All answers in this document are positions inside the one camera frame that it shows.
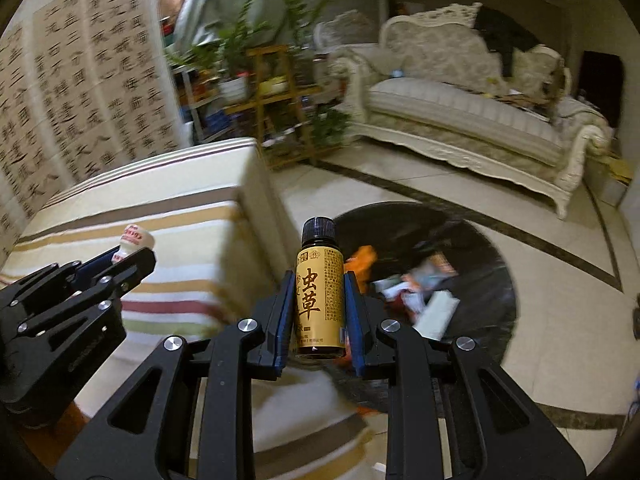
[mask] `sofa seat cushion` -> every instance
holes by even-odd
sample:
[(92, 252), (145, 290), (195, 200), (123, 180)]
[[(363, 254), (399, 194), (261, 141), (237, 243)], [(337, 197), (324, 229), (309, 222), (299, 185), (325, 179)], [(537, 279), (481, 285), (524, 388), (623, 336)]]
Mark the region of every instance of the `sofa seat cushion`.
[(445, 83), (387, 79), (369, 89), (369, 108), (450, 128), (552, 166), (562, 157), (561, 137), (545, 121)]

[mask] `sofa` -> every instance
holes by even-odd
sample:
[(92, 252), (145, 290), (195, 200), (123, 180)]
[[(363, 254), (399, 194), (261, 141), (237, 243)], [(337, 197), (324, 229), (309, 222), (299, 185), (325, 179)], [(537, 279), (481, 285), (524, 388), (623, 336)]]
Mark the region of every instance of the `sofa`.
[[(568, 96), (569, 71), (551, 48), (514, 49), (503, 77), (500, 54), (473, 28), (480, 7), (396, 16), (378, 43), (336, 48), (331, 73), (347, 80), (339, 108), (351, 115), (354, 136), (512, 181), (551, 197), (564, 219), (586, 153), (605, 150), (612, 130)], [(523, 99), (546, 119), (508, 104)]]

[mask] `green stripe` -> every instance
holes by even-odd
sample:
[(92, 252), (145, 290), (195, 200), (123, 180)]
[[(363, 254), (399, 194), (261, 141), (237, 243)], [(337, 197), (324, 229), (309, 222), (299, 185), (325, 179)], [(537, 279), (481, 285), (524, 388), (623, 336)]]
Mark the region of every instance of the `green stripe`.
[(196, 335), (201, 338), (212, 337), (218, 330), (213, 326), (199, 323), (149, 323), (146, 321), (123, 320), (124, 327), (131, 332), (153, 335)]

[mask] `silver screw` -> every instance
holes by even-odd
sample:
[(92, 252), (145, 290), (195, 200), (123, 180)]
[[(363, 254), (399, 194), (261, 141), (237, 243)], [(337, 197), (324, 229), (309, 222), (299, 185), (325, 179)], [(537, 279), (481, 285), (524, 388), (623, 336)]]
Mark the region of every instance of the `silver screw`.
[(164, 348), (169, 352), (173, 352), (182, 346), (182, 338), (177, 335), (172, 335), (164, 340)]
[(400, 323), (395, 319), (385, 319), (382, 323), (380, 323), (382, 330), (385, 332), (397, 332), (400, 330)]
[(463, 336), (456, 339), (456, 345), (458, 345), (458, 348), (461, 350), (466, 350), (468, 352), (476, 347), (476, 342), (470, 337)]
[(243, 332), (251, 332), (258, 327), (258, 322), (255, 319), (248, 317), (247, 319), (241, 319), (238, 321), (238, 328)]

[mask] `gold label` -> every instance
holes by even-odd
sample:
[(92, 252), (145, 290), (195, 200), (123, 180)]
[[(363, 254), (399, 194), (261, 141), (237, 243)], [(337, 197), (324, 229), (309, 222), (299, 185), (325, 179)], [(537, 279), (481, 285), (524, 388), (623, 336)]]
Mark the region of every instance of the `gold label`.
[(345, 348), (342, 254), (331, 247), (309, 247), (296, 267), (298, 347)]

